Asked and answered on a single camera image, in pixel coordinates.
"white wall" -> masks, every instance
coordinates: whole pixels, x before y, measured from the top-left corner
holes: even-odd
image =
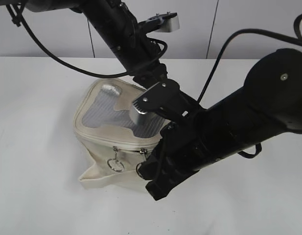
[[[139,21],[156,13],[177,11],[181,29],[171,34],[151,36],[164,39],[169,44],[166,58],[205,58],[217,0],[124,0]],[[92,57],[88,25],[85,17],[70,10],[43,13],[26,11],[25,18],[38,38],[63,57]],[[92,30],[97,57],[114,55],[100,36]],[[0,56],[44,56],[28,37],[24,29],[11,23],[5,7],[0,7]]]
[[[85,16],[70,10],[25,10],[23,15],[40,41],[57,56],[92,57]],[[45,56],[24,28],[11,22],[5,6],[0,6],[0,56]]]
[[[295,36],[293,21],[301,13],[302,0],[219,0],[209,58],[216,58],[226,39],[243,28]],[[241,35],[230,43],[223,58],[259,59],[284,47],[294,46],[260,35]]]
[[[302,13],[302,0],[124,0],[129,9],[143,21],[156,13],[178,12],[181,29],[150,36],[168,42],[164,58],[216,58],[224,41],[242,28],[263,28],[294,36],[293,20]],[[212,40],[216,4],[218,4]],[[68,9],[32,13],[25,18],[38,38],[61,57],[93,57],[85,17]],[[96,57],[114,55],[91,27]],[[259,59],[278,48],[293,47],[263,36],[239,36],[230,44],[224,58]],[[5,7],[0,7],[0,56],[45,56],[22,27],[17,28]]]

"mesh panel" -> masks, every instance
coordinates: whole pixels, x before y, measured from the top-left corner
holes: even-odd
[[[115,111],[116,104],[121,94],[121,88],[115,85],[104,85],[97,94],[94,103],[82,118],[85,127],[97,128],[102,125],[113,125],[131,129],[135,137],[151,138],[157,135],[163,126],[164,119],[155,116],[145,125],[135,125],[128,110]]]

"zipper pull ring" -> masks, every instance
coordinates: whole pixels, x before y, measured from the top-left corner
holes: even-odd
[[[115,172],[118,172],[118,173],[123,172],[125,170],[125,166],[123,165],[123,163],[121,161],[119,161],[117,159],[119,149],[116,146],[114,146],[113,150],[115,152],[115,157],[107,160],[107,165],[110,169],[112,169]]]

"zipper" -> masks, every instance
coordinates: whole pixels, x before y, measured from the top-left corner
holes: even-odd
[[[125,170],[124,164],[117,158],[118,152],[120,152],[121,150],[119,148],[117,148],[117,146],[113,146],[113,151],[115,153],[115,156],[114,156],[114,158],[110,158],[109,160],[107,160],[107,165],[113,171],[115,171],[117,173],[121,173]],[[140,151],[126,150],[126,151],[122,151],[122,152],[140,153],[141,155],[144,156],[143,161],[146,161],[147,149],[145,149],[145,148],[142,148]]]

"black strap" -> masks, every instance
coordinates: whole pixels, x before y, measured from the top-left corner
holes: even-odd
[[[21,3],[20,3],[20,7],[18,8],[18,5],[17,4],[13,4],[13,8],[18,8],[19,12],[15,15],[15,13],[13,12],[12,8],[10,5],[6,5],[6,8],[10,14],[10,16],[12,17],[12,22],[17,26],[17,27],[20,27],[21,26],[21,15],[23,13],[23,10],[24,10],[24,7],[27,3],[27,0],[21,0]]]
[[[300,30],[300,24],[301,24],[301,22],[302,22],[302,14],[299,15],[295,19],[295,21],[293,23],[293,28],[294,28],[294,32],[295,32],[297,38],[302,40],[302,34],[301,34],[301,30]]]
[[[252,159],[255,158],[262,151],[262,144],[258,143],[255,145],[255,154],[246,153],[244,151],[239,152],[238,154],[244,158]]]

